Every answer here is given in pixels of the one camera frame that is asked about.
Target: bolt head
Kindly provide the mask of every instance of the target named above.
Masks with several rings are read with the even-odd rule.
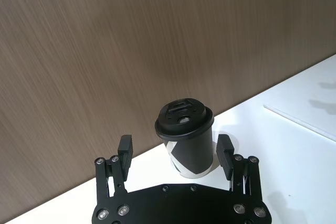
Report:
[[[169,186],[163,186],[163,187],[162,187],[162,190],[163,190],[164,192],[168,191],[168,190],[169,190]]]
[[[197,186],[192,185],[192,186],[190,187],[190,190],[191,190],[191,191],[196,191],[196,190],[197,190]]]
[[[256,157],[250,157],[250,161],[252,163],[256,163],[256,162],[258,162],[258,159]]]
[[[233,209],[237,214],[242,215],[245,213],[245,207],[242,204],[235,204]]]
[[[116,162],[116,161],[118,161],[119,160],[119,158],[117,157],[117,156],[114,156],[113,158],[112,158],[112,162]]]
[[[104,160],[102,158],[97,159],[96,164],[100,165],[104,163]]]
[[[256,207],[254,209],[254,213],[255,213],[256,216],[258,216],[260,218],[263,218],[263,217],[266,216],[266,211],[262,207]]]
[[[98,219],[99,220],[105,220],[107,218],[107,216],[109,215],[109,212],[107,210],[101,210],[98,213]]]
[[[118,214],[120,216],[124,216],[124,215],[128,214],[129,211],[130,211],[130,208],[126,205],[122,205],[118,208]]]
[[[241,155],[235,155],[235,160],[241,161],[243,157]]]

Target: black and white cup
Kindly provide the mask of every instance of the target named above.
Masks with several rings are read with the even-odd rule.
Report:
[[[211,109],[195,99],[176,100],[161,109],[155,130],[183,177],[200,178],[210,171],[213,123]]]

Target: black plastic lid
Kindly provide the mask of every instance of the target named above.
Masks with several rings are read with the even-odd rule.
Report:
[[[168,141],[191,139],[208,130],[214,116],[203,103],[185,98],[165,105],[155,121],[157,135]]]

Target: white table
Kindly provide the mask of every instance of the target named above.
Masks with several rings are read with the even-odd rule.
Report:
[[[334,224],[336,143],[265,109],[264,104],[276,91],[274,86],[218,115],[213,139],[226,133],[236,153],[260,159],[262,196],[272,223]],[[181,177],[172,168],[164,145],[160,145],[133,159],[125,186],[134,191],[165,183],[197,183],[223,189],[229,185],[221,167],[203,178]],[[95,206],[96,181],[92,179],[8,224],[91,224]]]
[[[264,107],[336,141],[336,56],[277,85]]]

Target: wood grain wall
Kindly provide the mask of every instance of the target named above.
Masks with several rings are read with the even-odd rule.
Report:
[[[0,222],[93,177],[165,103],[217,114],[336,51],[336,0],[0,0]]]

